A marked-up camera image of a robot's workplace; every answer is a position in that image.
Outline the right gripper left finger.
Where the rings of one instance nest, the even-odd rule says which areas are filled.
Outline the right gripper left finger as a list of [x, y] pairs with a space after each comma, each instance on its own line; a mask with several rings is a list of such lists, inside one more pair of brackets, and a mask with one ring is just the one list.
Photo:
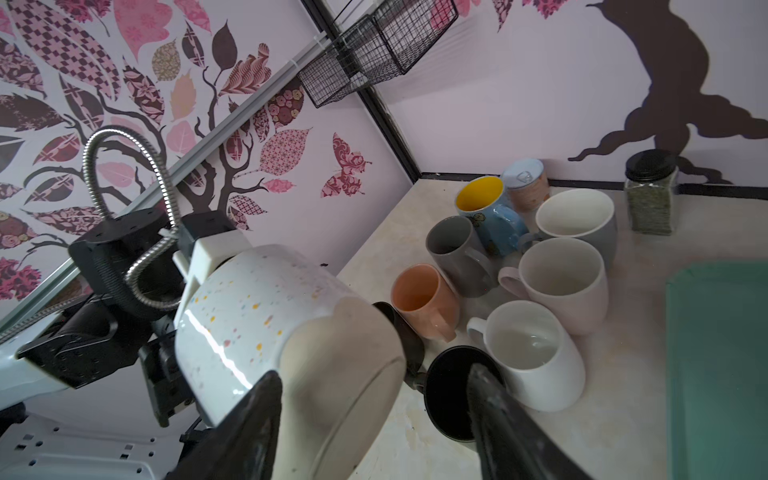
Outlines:
[[283, 384], [265, 373], [225, 419], [166, 477], [270, 479], [277, 453]]

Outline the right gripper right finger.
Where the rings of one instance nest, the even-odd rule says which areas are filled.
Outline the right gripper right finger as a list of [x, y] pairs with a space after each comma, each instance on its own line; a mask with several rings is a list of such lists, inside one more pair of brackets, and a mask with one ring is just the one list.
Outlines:
[[482, 364], [467, 379], [472, 432], [484, 479], [588, 479]]

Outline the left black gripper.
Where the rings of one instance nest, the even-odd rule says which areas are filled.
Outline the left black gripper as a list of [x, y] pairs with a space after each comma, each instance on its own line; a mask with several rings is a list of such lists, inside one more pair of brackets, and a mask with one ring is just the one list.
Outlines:
[[124, 280], [128, 268], [161, 240], [167, 215], [156, 208], [102, 220], [69, 248], [93, 291], [20, 346], [17, 358], [74, 389], [140, 364], [160, 427], [194, 401], [173, 351], [173, 311], [139, 302]]

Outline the white teapot shaped mug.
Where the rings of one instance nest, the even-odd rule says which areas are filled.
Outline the white teapot shaped mug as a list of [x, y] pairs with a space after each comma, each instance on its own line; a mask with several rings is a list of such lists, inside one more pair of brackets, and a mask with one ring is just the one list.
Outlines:
[[499, 365], [508, 390], [523, 405], [557, 412], [581, 397], [583, 359], [546, 307], [528, 300], [504, 303], [486, 319], [470, 318], [467, 334]]

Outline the black mug white base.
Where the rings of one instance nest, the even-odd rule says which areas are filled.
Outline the black mug white base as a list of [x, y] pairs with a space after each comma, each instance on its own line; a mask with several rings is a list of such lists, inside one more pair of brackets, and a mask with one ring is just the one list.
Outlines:
[[473, 346], [455, 346], [441, 352], [430, 364], [422, 394], [426, 412], [436, 429], [447, 438], [471, 443], [474, 436], [469, 416], [467, 383], [471, 367], [480, 364], [506, 385], [495, 361]]

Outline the cream beige mug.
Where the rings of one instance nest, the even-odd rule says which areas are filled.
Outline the cream beige mug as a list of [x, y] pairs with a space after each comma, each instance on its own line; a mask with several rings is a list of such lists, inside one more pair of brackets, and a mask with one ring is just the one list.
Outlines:
[[404, 380], [403, 347], [385, 315], [283, 245], [227, 260], [181, 320], [194, 347], [191, 366], [223, 400], [242, 399], [265, 373], [278, 373], [278, 479], [348, 478]]

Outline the pale pink mug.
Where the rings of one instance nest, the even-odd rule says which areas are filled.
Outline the pale pink mug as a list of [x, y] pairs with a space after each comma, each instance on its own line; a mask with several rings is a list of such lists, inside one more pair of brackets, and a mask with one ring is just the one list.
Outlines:
[[573, 238], [532, 246], [516, 267], [498, 272], [499, 285], [552, 311], [565, 330], [589, 335], [603, 324], [609, 306], [605, 262], [598, 250]]

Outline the peach orange mug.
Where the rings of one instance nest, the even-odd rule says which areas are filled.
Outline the peach orange mug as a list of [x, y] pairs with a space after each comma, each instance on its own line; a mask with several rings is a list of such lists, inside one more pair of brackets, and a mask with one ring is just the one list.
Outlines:
[[458, 297], [439, 270], [430, 264], [416, 264], [394, 281], [391, 304], [421, 337], [453, 341], [460, 317]]

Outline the dark grey mug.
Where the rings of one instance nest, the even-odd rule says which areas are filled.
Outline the dark grey mug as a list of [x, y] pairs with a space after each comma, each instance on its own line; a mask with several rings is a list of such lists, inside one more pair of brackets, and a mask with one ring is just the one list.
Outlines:
[[468, 218], [441, 220], [427, 234], [425, 246], [462, 297], [478, 298], [498, 286], [496, 264]]

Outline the light grey mug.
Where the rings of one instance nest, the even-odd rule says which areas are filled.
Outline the light grey mug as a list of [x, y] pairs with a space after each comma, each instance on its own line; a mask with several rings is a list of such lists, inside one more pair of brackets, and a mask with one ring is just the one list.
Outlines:
[[537, 232], [518, 240], [525, 253], [535, 242], [552, 238], [583, 240], [595, 247], [609, 269], [616, 256], [618, 227], [616, 207], [605, 193], [592, 189], [571, 189], [546, 200], [537, 210]]

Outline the green floral tray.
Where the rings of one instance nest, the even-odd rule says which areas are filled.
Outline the green floral tray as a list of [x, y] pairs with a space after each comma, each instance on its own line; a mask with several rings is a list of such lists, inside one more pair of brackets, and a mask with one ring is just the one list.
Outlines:
[[692, 264], [665, 305], [669, 478], [766, 478], [767, 263]]

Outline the blue iridescent mug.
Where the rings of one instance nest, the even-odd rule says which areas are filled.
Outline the blue iridescent mug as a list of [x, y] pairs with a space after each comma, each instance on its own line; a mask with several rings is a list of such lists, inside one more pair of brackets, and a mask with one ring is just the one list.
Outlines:
[[457, 194], [455, 207], [470, 220], [492, 256], [504, 257], [516, 252], [520, 238], [529, 232], [499, 177], [484, 176], [469, 182]]

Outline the black mug white inside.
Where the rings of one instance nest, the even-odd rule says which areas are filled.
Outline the black mug white inside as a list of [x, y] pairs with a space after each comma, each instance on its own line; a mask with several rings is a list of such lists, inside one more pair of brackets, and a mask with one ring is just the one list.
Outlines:
[[411, 389], [423, 393], [427, 373], [422, 369], [425, 357], [425, 346], [422, 338], [392, 305], [379, 301], [375, 302], [374, 306], [390, 321], [400, 338], [406, 358], [404, 382]]

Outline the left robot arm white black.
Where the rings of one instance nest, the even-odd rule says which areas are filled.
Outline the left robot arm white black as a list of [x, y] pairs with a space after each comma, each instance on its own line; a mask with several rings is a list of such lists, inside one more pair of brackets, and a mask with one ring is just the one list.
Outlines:
[[91, 292], [41, 311], [1, 342], [1, 421], [77, 433], [77, 451], [166, 431], [193, 407], [208, 435], [229, 438], [240, 398], [223, 400], [192, 367], [181, 333], [201, 240], [233, 229], [222, 213], [189, 214], [177, 227], [145, 209], [100, 221], [69, 255]]

